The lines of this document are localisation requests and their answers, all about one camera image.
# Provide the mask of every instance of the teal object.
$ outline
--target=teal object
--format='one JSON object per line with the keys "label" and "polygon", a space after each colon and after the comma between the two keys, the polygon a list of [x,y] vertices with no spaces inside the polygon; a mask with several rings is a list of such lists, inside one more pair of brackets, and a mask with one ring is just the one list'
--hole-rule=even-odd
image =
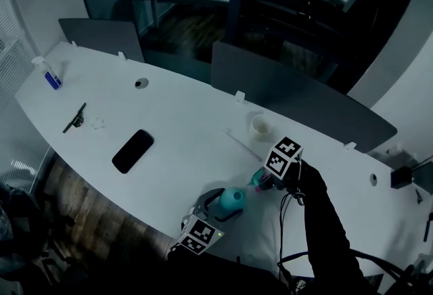
{"label": "teal object", "polygon": [[245,202],[245,193],[241,189],[234,187],[225,188],[219,198],[221,208],[227,212],[244,209]]}
{"label": "teal object", "polygon": [[260,184],[260,180],[262,179],[263,175],[265,174],[265,170],[263,168],[259,168],[255,174],[253,174],[251,178],[251,184],[253,186],[257,186]]}

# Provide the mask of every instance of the table hole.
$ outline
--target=table hole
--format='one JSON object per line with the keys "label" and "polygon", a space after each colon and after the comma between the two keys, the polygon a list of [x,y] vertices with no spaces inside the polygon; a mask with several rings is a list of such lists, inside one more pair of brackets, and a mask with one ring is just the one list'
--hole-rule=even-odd
{"label": "table hole", "polygon": [[378,178],[373,173],[370,175],[370,183],[373,187],[375,187],[378,184]]}
{"label": "table hole", "polygon": [[148,85],[149,85],[149,80],[147,80],[145,77],[139,78],[137,81],[135,81],[135,88],[137,89],[146,88]]}

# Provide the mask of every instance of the gray divider panel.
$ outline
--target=gray divider panel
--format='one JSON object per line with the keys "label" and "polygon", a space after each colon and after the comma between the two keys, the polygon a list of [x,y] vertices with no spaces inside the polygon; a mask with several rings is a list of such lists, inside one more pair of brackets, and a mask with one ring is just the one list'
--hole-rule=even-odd
{"label": "gray divider panel", "polygon": [[123,52],[129,60],[144,63],[135,25],[132,22],[60,18],[67,40],[78,46],[109,54]]}
{"label": "gray divider panel", "polygon": [[225,43],[212,51],[211,85],[369,152],[397,129],[357,101],[278,62]]}

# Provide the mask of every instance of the white table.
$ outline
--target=white table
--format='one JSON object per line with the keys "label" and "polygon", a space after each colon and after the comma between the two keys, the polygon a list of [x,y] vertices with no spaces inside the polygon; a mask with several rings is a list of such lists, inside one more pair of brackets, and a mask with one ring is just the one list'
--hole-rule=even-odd
{"label": "white table", "polygon": [[[34,71],[16,94],[23,110],[53,149],[103,195],[144,223],[177,238],[180,223],[197,197],[217,187],[245,185],[260,166],[229,138],[223,128],[249,143],[253,113],[269,113],[275,136],[287,135],[304,146],[304,159],[322,174],[354,249],[406,267],[432,244],[423,243],[432,199],[423,191],[417,205],[412,186],[390,188],[390,169],[366,154],[346,151],[342,144],[286,117],[234,97],[186,76],[115,55],[60,43],[47,61],[62,76],[64,86],[54,91]],[[150,84],[138,90],[134,83]],[[80,128],[64,127],[81,105]],[[105,128],[94,130],[93,118]],[[138,130],[155,139],[154,145],[129,171],[120,174],[113,155]],[[251,143],[263,158],[269,144]],[[378,178],[376,187],[370,175]],[[276,271],[279,250],[278,213],[284,193],[276,189],[248,198],[248,207],[227,227],[226,236],[212,252],[244,264]],[[283,254],[305,251],[303,208],[290,204],[284,229]],[[294,275],[311,276],[307,258],[287,264]],[[362,262],[365,275],[381,271]]]}

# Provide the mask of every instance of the chair backrest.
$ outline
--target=chair backrest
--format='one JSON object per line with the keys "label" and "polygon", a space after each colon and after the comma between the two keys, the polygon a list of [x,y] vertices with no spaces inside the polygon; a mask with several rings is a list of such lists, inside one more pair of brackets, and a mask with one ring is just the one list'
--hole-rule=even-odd
{"label": "chair backrest", "polygon": [[214,88],[291,118],[342,143],[369,152],[397,129],[347,95],[292,68],[225,43],[215,43],[210,82]]}
{"label": "chair backrest", "polygon": [[67,40],[78,46],[118,55],[144,63],[137,30],[132,22],[90,20],[88,18],[60,18],[60,26]]}
{"label": "chair backrest", "polygon": [[[13,252],[26,260],[38,257],[47,239],[48,229],[44,223],[43,211],[35,198],[24,190],[11,189],[4,184],[0,185],[0,197],[0,256],[9,256]],[[4,236],[7,228],[12,230],[12,240]],[[9,271],[13,271],[17,265],[12,261],[8,267]],[[8,271],[3,267],[1,272]]]}

